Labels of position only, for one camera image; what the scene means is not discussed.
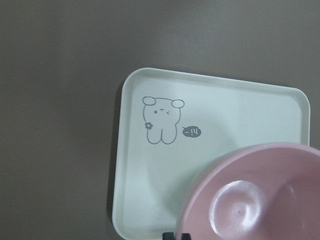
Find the bear face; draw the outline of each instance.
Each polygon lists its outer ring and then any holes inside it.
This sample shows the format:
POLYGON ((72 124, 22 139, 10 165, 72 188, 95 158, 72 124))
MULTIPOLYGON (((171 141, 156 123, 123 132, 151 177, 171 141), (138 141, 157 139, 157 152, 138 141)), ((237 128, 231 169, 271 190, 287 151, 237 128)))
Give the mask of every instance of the bear face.
POLYGON ((177 123, 185 102, 180 99, 145 96, 143 118, 147 129, 147 139, 151 144, 162 141, 171 144, 177 137, 177 123))

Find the bowl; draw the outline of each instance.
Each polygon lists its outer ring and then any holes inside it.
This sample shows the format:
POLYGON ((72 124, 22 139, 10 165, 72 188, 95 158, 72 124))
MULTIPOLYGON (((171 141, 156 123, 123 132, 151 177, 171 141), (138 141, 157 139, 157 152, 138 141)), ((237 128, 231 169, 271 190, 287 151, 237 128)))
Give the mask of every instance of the bowl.
POLYGON ((176 240, 320 238, 320 151, 295 143, 246 147, 193 181, 176 240))

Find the white tray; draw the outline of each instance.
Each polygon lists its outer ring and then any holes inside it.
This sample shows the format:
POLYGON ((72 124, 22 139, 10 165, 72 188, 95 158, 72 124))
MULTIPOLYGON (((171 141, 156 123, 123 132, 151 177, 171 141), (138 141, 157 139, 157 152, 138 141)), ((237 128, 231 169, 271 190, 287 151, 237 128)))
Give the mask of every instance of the white tray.
POLYGON ((308 145, 309 132, 309 101, 296 88, 138 69, 122 89, 113 225, 127 240, 160 240, 209 162, 256 144, 308 145))

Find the pink cup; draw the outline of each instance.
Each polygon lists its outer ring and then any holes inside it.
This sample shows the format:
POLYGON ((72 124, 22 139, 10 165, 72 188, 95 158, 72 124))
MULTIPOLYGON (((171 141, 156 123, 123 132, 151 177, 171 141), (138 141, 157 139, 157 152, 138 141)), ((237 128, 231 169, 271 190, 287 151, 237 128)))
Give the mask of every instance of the pink cup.
POLYGON ((191 185, 176 240, 320 239, 320 151, 272 143, 233 151, 191 185))

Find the cartoon dog drawing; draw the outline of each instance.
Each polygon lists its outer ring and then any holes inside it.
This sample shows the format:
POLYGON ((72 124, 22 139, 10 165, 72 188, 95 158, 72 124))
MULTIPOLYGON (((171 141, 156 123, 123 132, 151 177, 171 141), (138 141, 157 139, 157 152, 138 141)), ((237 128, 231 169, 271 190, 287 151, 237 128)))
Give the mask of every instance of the cartoon dog drawing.
POLYGON ((145 96, 143 118, 146 137, 151 144, 172 144, 177 138, 177 124, 185 102, 180 99, 145 96))

